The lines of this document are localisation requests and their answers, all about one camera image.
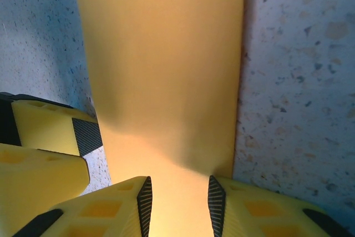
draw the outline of yellow panel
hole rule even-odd
[[[218,178],[226,192],[223,237],[326,237],[303,209],[320,208],[285,195],[226,178]]]
[[[34,100],[12,102],[12,110],[22,146],[64,154],[79,155],[72,117],[96,122],[77,109]]]
[[[231,177],[243,0],[78,0],[112,181],[154,181],[152,237],[213,236]]]
[[[146,177],[136,177],[60,203],[64,214],[42,237],[141,237],[137,196]]]
[[[12,236],[52,205],[80,195],[88,184],[83,158],[0,144],[0,236]]]

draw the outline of yellow plastic part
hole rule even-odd
[[[243,0],[78,0],[113,183],[149,173],[152,237],[213,236],[232,176]]]
[[[226,178],[217,178],[226,192],[222,237],[328,237],[303,213],[310,203]]]
[[[135,177],[52,207],[64,214],[41,236],[141,237],[137,195],[146,178]]]
[[[12,102],[21,145],[48,151],[79,155],[72,118],[96,122],[77,109],[36,100]]]
[[[0,144],[0,236],[80,195],[89,184],[83,158]]]

